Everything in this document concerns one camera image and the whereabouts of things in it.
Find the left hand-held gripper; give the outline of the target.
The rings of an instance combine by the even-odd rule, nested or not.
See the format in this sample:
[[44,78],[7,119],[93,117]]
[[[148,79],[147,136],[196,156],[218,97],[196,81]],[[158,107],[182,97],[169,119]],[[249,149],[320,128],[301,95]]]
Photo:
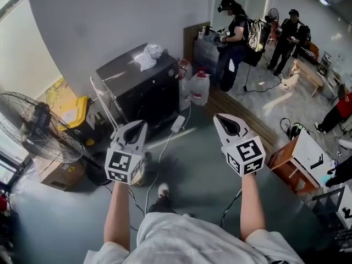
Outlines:
[[141,184],[145,172],[147,129],[145,120],[136,120],[119,128],[107,149],[104,164],[107,179],[127,185]]

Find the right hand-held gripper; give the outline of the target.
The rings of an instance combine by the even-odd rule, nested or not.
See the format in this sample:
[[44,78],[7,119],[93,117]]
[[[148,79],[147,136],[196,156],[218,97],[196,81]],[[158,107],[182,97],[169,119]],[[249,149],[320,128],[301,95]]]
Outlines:
[[222,143],[226,163],[240,176],[263,168],[266,153],[259,136],[248,131],[246,123],[230,114],[217,113],[213,122]]

